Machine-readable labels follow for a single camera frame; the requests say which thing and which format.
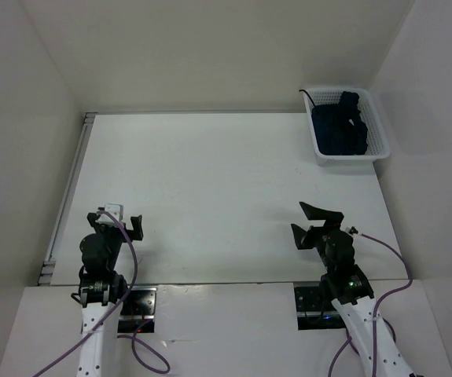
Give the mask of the navy blue shorts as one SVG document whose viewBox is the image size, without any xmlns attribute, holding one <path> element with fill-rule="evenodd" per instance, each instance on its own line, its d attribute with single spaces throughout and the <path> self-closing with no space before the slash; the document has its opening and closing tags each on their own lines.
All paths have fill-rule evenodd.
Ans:
<svg viewBox="0 0 452 377">
<path fill-rule="evenodd" d="M 336 104 L 311 110 L 318 150 L 327 156 L 362 156 L 368 148 L 368 128 L 358 109 L 360 96 L 344 91 Z"/>
</svg>

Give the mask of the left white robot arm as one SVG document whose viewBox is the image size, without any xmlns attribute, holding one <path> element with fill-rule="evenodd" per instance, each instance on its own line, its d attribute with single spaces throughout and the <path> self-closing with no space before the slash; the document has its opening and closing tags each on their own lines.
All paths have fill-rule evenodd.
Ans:
<svg viewBox="0 0 452 377">
<path fill-rule="evenodd" d="M 78 376 L 116 376 L 116 337 L 119 317 L 130 307 L 130 291 L 137 279 L 128 283 L 115 271 L 121 247 L 133 249 L 143 240 L 142 216 L 123 222 L 123 206 L 106 204 L 87 215 L 94 232 L 85 236 L 79 250 L 83 266 L 79 271 L 79 303 L 82 306 L 83 337 Z"/>
</svg>

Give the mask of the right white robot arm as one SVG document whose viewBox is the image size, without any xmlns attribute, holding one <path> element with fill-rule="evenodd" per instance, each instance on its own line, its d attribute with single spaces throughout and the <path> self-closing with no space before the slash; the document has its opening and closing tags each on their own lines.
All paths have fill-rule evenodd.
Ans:
<svg viewBox="0 0 452 377">
<path fill-rule="evenodd" d="M 393 330 L 380 313 L 380 304 L 387 297 L 405 291 L 413 283 L 410 268 L 402 255 L 385 242 L 354 227 L 342 230 L 344 215 L 341 212 L 324 210 L 304 202 L 299 205 L 308 221 L 322 221 L 323 225 L 303 229 L 292 224 L 296 248 L 318 252 L 326 270 L 320 280 L 320 303 L 339 313 L 347 331 L 346 341 L 331 361 L 328 375 L 333 373 L 339 355 L 351 346 L 360 356 L 366 376 L 415 376 L 415 371 L 396 345 Z M 407 282 L 378 298 L 355 261 L 355 236 L 372 240 L 393 252 L 404 265 Z"/>
</svg>

